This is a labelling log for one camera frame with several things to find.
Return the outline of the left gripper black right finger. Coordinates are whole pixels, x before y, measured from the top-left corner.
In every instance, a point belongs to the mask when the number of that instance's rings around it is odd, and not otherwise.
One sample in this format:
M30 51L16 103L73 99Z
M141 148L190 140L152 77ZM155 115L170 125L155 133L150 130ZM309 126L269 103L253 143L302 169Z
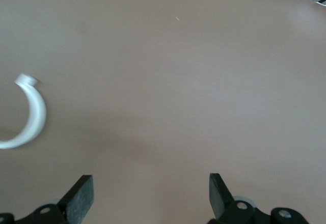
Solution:
M241 224L253 223L255 210L243 200L235 200L221 175L209 175L209 201L215 218L208 223Z

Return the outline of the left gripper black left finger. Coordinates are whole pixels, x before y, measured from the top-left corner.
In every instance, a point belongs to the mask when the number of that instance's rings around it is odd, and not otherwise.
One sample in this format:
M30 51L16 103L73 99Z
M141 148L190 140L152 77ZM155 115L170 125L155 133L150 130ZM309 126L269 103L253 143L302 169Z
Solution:
M94 202L93 176L83 175L56 203L38 207L18 223L82 223Z

